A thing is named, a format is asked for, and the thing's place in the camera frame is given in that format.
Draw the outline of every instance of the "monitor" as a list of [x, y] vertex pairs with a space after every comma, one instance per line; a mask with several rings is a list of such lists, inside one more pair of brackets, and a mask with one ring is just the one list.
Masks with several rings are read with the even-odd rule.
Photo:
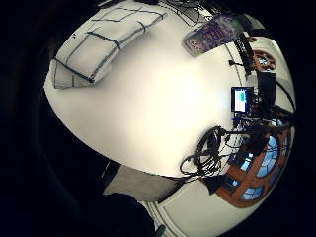
[[253, 87], [232, 87], [231, 88], [231, 111], [247, 113], [250, 111]]

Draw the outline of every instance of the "window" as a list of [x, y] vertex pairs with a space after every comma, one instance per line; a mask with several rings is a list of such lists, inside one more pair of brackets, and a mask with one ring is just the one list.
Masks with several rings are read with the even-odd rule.
[[232, 179], [229, 176], [225, 177], [224, 183], [223, 183], [223, 187], [229, 191], [229, 192], [233, 192], [234, 190], [236, 190], [236, 188], [239, 186], [240, 182]]
[[249, 165], [251, 164], [251, 160], [254, 157], [252, 153], [248, 153], [248, 155], [245, 157], [244, 164], [240, 167], [243, 171], [247, 171], [249, 169]]
[[266, 152], [264, 161], [258, 171], [257, 177], [262, 178], [267, 175], [275, 166], [278, 157], [278, 145], [277, 140], [270, 136], [268, 143], [268, 150]]
[[252, 153], [249, 153], [247, 151], [244, 151], [243, 149], [240, 149], [238, 151], [238, 154], [231, 155], [228, 163], [230, 165], [236, 165], [238, 166], [241, 170], [247, 172], [252, 163], [254, 155]]
[[248, 188], [244, 194], [241, 195], [241, 199], [249, 200], [258, 198], [263, 192], [263, 187]]

